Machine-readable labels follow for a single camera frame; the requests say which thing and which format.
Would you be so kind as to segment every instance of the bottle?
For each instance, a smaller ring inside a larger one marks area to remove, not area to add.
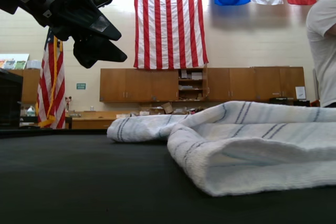
[[[30,108],[27,110],[27,116],[35,116],[35,109],[33,106],[30,106]]]

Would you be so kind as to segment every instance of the wall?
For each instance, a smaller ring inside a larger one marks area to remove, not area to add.
[[[209,67],[303,66],[307,98],[315,99],[313,62],[306,38],[305,21],[310,6],[216,6],[203,0],[206,48]],[[64,43],[66,95],[73,97],[71,109],[133,110],[137,104],[99,102],[100,68],[132,68],[134,62],[135,14],[133,0],[113,0],[101,9],[121,31],[116,45],[128,55],[124,63],[97,62],[83,68],[72,54],[73,40]],[[12,16],[0,11],[0,54],[29,53],[41,60],[47,28],[18,10]],[[87,83],[76,90],[77,82]]]

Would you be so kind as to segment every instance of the white t-shirt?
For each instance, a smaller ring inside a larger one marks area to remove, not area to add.
[[[336,36],[326,32],[336,24],[336,0],[319,0],[307,16],[307,36],[314,60],[321,106],[336,102]]]

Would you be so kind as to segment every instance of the green sign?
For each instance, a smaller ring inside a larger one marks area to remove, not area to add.
[[[78,83],[77,89],[86,89],[86,83]]]

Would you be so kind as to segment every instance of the striped towel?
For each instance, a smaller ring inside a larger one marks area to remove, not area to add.
[[[212,196],[336,184],[336,109],[233,101],[188,116],[118,119],[107,134],[167,140],[173,159]]]

